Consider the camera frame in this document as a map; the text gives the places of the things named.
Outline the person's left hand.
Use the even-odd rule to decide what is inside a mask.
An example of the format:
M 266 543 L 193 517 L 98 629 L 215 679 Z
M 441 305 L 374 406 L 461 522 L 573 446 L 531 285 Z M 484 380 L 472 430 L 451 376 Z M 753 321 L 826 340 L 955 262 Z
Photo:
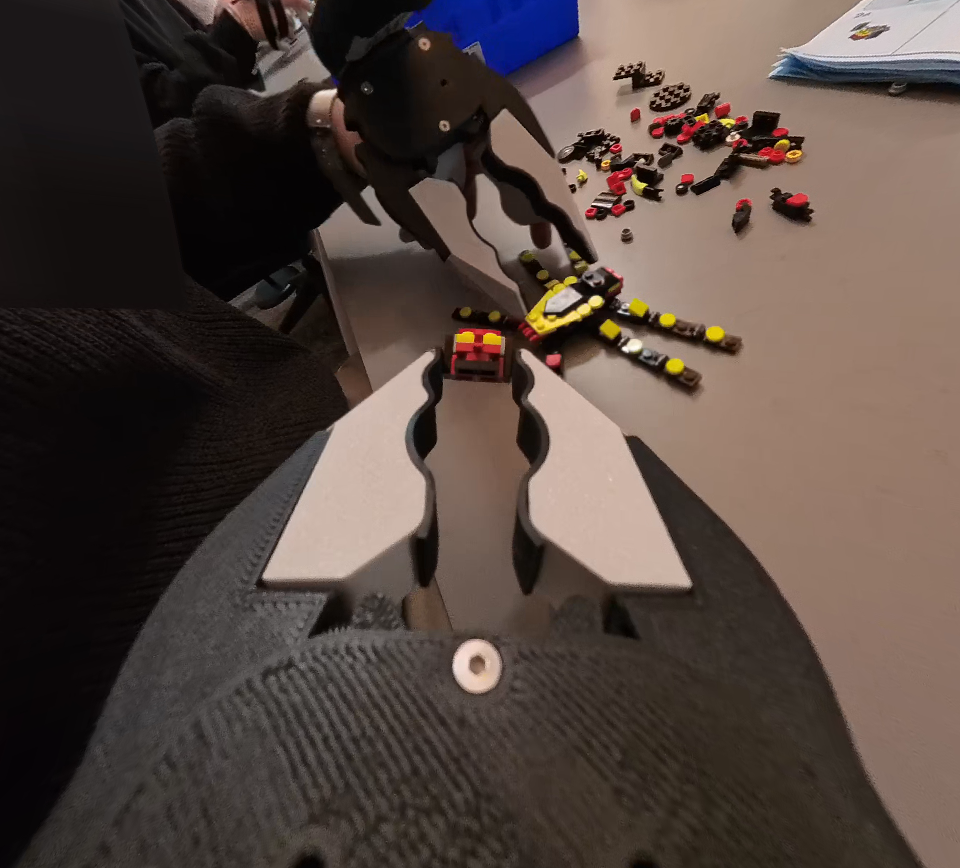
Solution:
M 329 111 L 329 129 L 333 142 L 345 167 L 366 180 L 366 169 L 357 155 L 357 148 L 362 140 L 356 131 L 347 127 L 344 110 L 342 100 L 335 95 Z

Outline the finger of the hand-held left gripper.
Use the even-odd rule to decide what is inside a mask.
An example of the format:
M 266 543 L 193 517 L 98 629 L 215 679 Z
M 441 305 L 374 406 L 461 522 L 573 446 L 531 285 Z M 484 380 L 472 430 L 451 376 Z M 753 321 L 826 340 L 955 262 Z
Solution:
M 434 250 L 467 286 L 492 306 L 513 316 L 528 312 L 518 282 L 499 261 L 494 246 L 474 228 L 464 194 L 465 181 L 428 177 L 410 189 L 414 214 L 436 237 Z
M 552 225 L 560 241 L 588 263 L 598 255 L 590 231 L 574 201 L 546 134 L 532 116 L 510 109 L 489 122 L 480 163 L 496 186 L 501 206 L 521 225 Z

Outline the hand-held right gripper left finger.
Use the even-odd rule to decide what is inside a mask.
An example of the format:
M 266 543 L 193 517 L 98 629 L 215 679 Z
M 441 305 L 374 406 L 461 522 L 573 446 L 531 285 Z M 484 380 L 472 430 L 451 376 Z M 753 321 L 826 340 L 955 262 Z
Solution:
M 325 434 L 261 582 L 343 598 L 405 598 L 438 563 L 435 480 L 442 353 L 433 349 Z

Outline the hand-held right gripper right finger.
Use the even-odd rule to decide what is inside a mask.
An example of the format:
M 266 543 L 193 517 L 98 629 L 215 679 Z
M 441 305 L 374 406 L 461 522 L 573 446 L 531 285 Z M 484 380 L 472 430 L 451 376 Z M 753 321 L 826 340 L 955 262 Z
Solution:
M 531 351 L 513 362 L 527 461 L 513 529 L 525 596 L 683 595 L 692 580 L 627 437 Z

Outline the person's left forearm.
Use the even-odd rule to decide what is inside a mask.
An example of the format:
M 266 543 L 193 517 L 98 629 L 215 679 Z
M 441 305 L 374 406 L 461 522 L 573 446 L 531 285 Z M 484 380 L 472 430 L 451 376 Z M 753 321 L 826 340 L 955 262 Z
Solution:
M 154 129 L 186 274 L 224 301 L 298 259 L 342 204 L 312 135 L 334 91 L 270 95 L 212 85 Z

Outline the pile of loose lego pieces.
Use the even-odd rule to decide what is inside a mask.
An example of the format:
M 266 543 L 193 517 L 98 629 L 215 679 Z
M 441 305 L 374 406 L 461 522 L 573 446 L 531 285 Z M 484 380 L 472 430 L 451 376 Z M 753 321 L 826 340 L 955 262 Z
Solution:
M 628 84 L 635 94 L 651 91 L 647 110 L 632 107 L 629 122 L 639 128 L 646 121 L 648 136 L 657 144 L 655 152 L 628 152 L 618 135 L 598 127 L 579 132 L 558 151 L 563 174 L 573 164 L 579 165 L 568 183 L 572 193 L 588 182 L 585 166 L 593 166 L 603 181 L 584 210 L 588 220 L 627 214 L 638 199 L 661 202 L 668 168 L 690 150 L 710 153 L 723 149 L 724 153 L 707 175 L 682 172 L 674 187 L 679 197 L 714 190 L 742 168 L 796 165 L 805 157 L 806 137 L 782 126 L 779 113 L 758 110 L 751 116 L 737 116 L 719 92 L 707 92 L 693 100 L 690 84 L 667 84 L 664 70 L 649 70 L 643 61 L 619 64 L 611 78 Z

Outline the red yellow lego spider head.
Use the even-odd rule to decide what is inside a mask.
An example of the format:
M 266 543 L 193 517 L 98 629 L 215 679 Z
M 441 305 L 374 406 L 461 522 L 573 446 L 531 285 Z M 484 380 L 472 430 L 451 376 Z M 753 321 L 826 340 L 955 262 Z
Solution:
M 514 348 L 510 335 L 498 330 L 459 329 L 443 345 L 443 377 L 464 382 L 509 382 Z

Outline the yellow black lego spider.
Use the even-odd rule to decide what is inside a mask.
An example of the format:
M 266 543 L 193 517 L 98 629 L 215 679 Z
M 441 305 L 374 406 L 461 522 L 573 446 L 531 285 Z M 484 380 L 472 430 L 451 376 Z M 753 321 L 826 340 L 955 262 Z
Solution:
M 519 348 L 532 350 L 553 373 L 565 370 L 563 346 L 574 335 L 587 335 L 614 350 L 634 366 L 654 372 L 685 391 L 694 392 L 702 376 L 681 358 L 649 346 L 631 334 L 623 323 L 667 334 L 714 351 L 735 355 L 743 346 L 738 335 L 720 325 L 691 322 L 669 311 L 655 310 L 642 299 L 623 300 L 622 276 L 605 266 L 590 266 L 572 249 L 567 251 L 569 273 L 559 279 L 547 270 L 531 250 L 522 252 L 520 263 L 541 288 L 541 297 L 521 316 L 500 310 L 458 307 L 451 318 L 456 332 L 463 328 L 498 330 L 510 335 L 513 359 Z

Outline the white blue instruction booklet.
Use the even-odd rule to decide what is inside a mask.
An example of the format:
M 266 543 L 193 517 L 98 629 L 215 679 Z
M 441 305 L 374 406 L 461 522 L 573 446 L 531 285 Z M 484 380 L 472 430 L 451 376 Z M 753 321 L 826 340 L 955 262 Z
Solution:
M 959 85 L 959 0 L 862 0 L 800 46 L 772 79 Z

